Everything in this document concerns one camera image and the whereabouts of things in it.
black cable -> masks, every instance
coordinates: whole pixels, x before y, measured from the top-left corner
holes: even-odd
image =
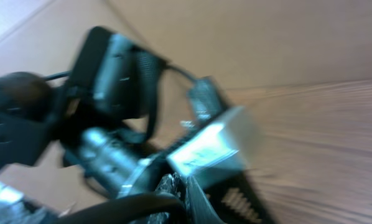
[[[67,71],[67,72],[56,73],[56,74],[53,74],[53,75],[48,75],[47,77],[44,77],[44,80],[45,81],[51,81],[51,80],[55,80],[55,79],[58,79],[58,78],[64,78],[64,77],[67,77],[69,73],[70,72]]]
[[[170,213],[179,223],[187,222],[186,209],[176,196],[152,192],[101,203],[63,217],[56,224],[122,224],[159,212]]]
[[[191,82],[195,82],[197,80],[197,78],[191,74],[190,72],[182,69],[182,68],[179,68],[178,66],[175,66],[175,65],[168,65],[167,66],[168,69],[171,69],[175,72],[179,72],[181,75],[183,75],[184,77],[186,77],[188,80],[190,80]]]

